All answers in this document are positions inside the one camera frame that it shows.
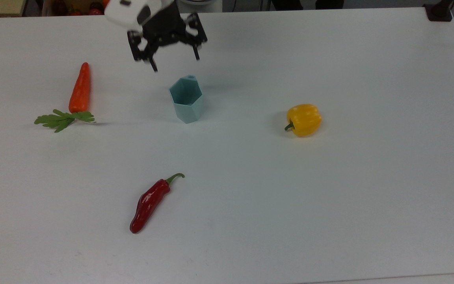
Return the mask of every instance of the hexagonal cup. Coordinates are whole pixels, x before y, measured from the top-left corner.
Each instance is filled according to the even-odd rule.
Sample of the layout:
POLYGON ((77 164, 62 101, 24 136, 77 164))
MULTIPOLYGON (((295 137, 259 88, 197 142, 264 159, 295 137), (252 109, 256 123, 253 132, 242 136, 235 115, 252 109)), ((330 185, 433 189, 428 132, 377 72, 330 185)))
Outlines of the hexagonal cup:
POLYGON ((169 93, 175 105, 176 116, 180 120, 191 123, 201 117, 203 96, 195 76, 180 78, 169 88, 169 93))

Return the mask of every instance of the red chili pepper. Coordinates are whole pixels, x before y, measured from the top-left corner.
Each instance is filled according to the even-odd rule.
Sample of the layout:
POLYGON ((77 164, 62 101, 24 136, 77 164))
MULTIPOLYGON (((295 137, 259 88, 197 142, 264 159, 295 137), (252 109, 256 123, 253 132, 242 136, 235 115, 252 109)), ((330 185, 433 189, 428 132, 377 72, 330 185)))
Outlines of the red chili pepper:
POLYGON ((71 94, 69 110, 71 113, 84 112, 89 108, 90 96, 90 68, 87 62, 82 64, 80 74, 74 84, 71 94))
POLYGON ((164 195, 171 191, 169 184, 171 184, 173 179, 177 176, 185 177, 182 173, 177 173, 166 180, 160 179, 139 198, 136 215, 130 226, 130 230, 133 234, 140 232, 145 226, 146 221, 148 221, 157 205, 162 201, 164 195))

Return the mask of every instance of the yellow bell pepper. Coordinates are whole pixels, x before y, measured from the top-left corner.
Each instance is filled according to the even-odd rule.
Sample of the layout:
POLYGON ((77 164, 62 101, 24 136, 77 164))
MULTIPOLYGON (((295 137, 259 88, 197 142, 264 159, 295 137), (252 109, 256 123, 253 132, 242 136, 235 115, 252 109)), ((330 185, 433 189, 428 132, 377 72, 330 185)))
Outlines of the yellow bell pepper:
POLYGON ((285 131, 292 128, 292 132, 304 137, 313 134, 320 127, 321 115, 314 105, 304 104, 294 106, 287 112, 288 126, 285 131))

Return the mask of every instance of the bell pepper stem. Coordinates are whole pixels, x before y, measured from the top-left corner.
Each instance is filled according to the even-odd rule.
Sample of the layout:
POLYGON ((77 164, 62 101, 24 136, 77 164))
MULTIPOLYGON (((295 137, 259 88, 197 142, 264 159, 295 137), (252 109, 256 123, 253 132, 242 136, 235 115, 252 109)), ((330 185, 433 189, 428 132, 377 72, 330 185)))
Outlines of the bell pepper stem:
POLYGON ((287 127, 285 127, 285 131, 288 131, 290 128, 293 128, 294 127, 294 123, 292 121, 290 121, 290 124, 287 125, 287 127))
POLYGON ((177 174, 175 174, 174 176, 171 176, 170 178, 166 179, 166 182, 168 183, 168 185, 170 185, 171 182, 173 181, 173 179, 175 179, 177 176, 181 176, 181 177, 183 177, 183 178, 185 177, 184 174, 182 174, 182 173, 177 173, 177 174))

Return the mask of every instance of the orange carrot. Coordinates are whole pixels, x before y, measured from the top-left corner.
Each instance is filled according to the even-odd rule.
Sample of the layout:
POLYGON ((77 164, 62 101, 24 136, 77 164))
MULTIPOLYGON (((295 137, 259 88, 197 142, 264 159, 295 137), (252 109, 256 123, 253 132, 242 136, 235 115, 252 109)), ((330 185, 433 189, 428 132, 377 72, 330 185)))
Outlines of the orange carrot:
POLYGON ((84 112, 89 108, 90 99, 90 68, 87 62, 82 64, 80 74, 74 84, 69 110, 71 113, 84 112))

